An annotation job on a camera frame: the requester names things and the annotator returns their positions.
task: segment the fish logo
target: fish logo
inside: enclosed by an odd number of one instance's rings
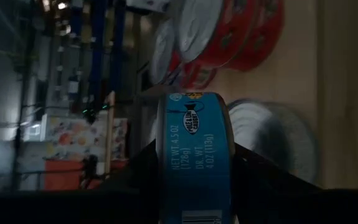
[[[195,111],[196,104],[185,105],[187,111],[183,115],[183,125],[190,134],[196,134],[200,126],[200,119]]]

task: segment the blue pole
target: blue pole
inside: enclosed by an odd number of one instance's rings
[[[81,28],[82,28],[82,7],[72,6],[71,7],[71,18],[70,18],[70,26],[71,26],[71,34],[70,37],[77,42],[81,39]]]
[[[125,12],[125,1],[118,1],[114,13],[114,40],[110,56],[110,90],[112,91],[118,91],[121,87]]]
[[[106,13],[106,0],[93,1],[92,7],[92,67],[89,76],[89,94],[96,102],[95,106],[99,106],[100,102],[100,85],[102,78],[103,66],[103,37],[104,37],[104,18]]]

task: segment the blue label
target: blue label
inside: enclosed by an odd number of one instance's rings
[[[230,153],[214,93],[167,98],[163,222],[231,222]]]

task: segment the can label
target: can label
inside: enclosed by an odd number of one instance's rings
[[[202,68],[200,72],[197,74],[196,80],[193,82],[194,86],[204,86],[208,80],[210,80],[210,76],[212,75],[212,69]]]
[[[166,99],[163,223],[231,222],[230,153],[214,93]]]
[[[285,22],[284,0],[258,1],[255,26],[244,48],[226,66],[243,72],[259,66],[275,48]]]
[[[166,74],[167,79],[164,81],[166,85],[177,85],[179,83],[180,77],[183,76],[183,71],[181,66],[177,66],[176,69],[172,72]]]

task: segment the yellow logo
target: yellow logo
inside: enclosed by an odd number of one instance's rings
[[[189,97],[192,100],[197,100],[203,97],[204,93],[185,93],[185,96]]]

